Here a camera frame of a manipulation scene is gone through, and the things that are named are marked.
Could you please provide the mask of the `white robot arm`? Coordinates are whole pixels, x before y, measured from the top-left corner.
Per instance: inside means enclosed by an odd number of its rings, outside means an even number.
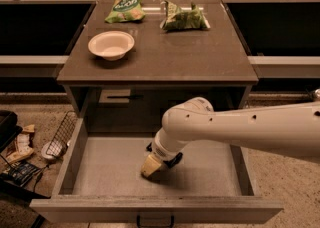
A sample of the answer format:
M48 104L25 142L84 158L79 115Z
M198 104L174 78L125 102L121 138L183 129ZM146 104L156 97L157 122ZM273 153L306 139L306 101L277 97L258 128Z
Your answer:
M309 102L216 111L202 97L168 109L141 167L149 177L189 143L217 141L290 157L320 153L320 104Z

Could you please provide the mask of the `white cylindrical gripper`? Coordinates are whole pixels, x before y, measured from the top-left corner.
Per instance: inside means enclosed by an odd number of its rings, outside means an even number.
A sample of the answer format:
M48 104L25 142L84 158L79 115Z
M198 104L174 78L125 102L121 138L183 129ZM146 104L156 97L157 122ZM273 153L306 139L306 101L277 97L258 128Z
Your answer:
M161 168L162 161L172 160L187 144L188 141L174 139L161 128L151 144L152 153L147 156L141 167L142 176L150 177Z

